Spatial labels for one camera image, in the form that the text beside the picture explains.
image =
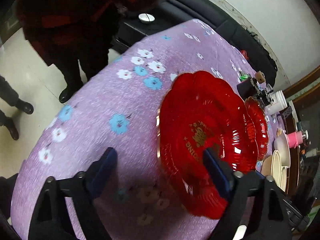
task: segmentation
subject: white plastic cup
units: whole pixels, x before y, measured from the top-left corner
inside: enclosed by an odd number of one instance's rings
[[[271,93],[270,97],[273,99],[273,102],[271,103],[271,105],[266,106],[266,110],[270,115],[287,108],[287,101],[285,101],[282,90]]]

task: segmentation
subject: white wall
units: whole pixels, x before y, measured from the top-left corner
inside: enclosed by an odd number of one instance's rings
[[[226,0],[259,31],[294,84],[320,65],[320,24],[304,0]],[[285,88],[278,75],[277,88]]]

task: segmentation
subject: red scalloped plate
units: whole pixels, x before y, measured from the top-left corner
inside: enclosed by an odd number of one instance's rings
[[[203,166],[202,152],[214,147],[234,171],[255,169],[255,130],[242,99],[208,72],[182,74],[161,104],[159,129],[161,164],[183,205],[193,215],[220,218],[227,202]]]
[[[248,114],[251,117],[254,128],[256,131],[256,142],[258,145],[258,161],[262,161],[264,155],[268,151],[268,126],[265,119],[263,110],[260,108],[259,103],[252,97],[245,101]]]

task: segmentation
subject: pink cup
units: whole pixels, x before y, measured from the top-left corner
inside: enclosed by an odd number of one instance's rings
[[[301,131],[289,133],[286,136],[287,136],[289,148],[295,148],[299,144],[303,143]]]

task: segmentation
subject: tile floor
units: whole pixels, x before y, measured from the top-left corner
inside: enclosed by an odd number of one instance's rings
[[[111,49],[109,62],[118,56]],[[19,171],[22,161],[28,158],[44,128],[62,108],[58,97],[66,83],[57,67],[47,67],[24,39],[22,29],[0,48],[0,74],[20,98],[30,102],[35,109],[32,115],[27,115],[0,99],[0,109],[13,117],[20,134],[19,140],[14,141],[8,130],[0,127],[0,176],[9,177]],[[81,77],[86,82],[82,71]]]

